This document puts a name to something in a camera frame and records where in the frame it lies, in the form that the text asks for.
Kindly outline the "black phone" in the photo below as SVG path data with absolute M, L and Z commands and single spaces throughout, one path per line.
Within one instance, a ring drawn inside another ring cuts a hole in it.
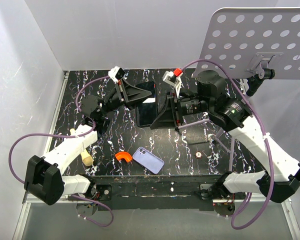
M 154 81 L 146 81 L 137 84 L 136 87 L 151 92 L 151 96 L 136 107 L 137 126 L 149 127 L 158 116 L 156 85 Z

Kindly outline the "lavender phone case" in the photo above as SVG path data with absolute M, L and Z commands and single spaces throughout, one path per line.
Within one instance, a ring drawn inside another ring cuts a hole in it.
M 152 174 L 158 174 L 163 168 L 165 162 L 159 157 L 146 150 L 144 147 L 139 147 L 132 155 L 135 162 L 149 170 Z

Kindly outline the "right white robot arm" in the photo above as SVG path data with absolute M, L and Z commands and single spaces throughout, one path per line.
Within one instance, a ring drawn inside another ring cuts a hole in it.
M 300 187 L 300 161 L 285 152 L 270 136 L 262 133 L 248 105 L 226 94 L 226 80 L 214 70 L 196 78 L 197 91 L 182 90 L 181 97 L 167 94 L 152 130 L 176 129 L 183 117 L 206 112 L 208 119 L 243 144 L 262 164 L 256 173 L 224 173 L 216 183 L 200 193 L 207 199 L 227 199 L 235 193 L 257 193 L 282 203 Z

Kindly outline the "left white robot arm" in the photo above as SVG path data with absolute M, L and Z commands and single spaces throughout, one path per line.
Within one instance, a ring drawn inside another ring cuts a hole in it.
M 67 167 L 90 145 L 104 134 L 110 121 L 107 114 L 124 105 L 135 107 L 152 93 L 121 79 L 114 85 L 109 97 L 88 94 L 81 99 L 82 124 L 72 135 L 43 156 L 32 156 L 28 163 L 24 189 L 47 205 L 55 204 L 61 197 L 80 194 L 85 200 L 96 196 L 94 181 L 84 175 L 65 176 Z

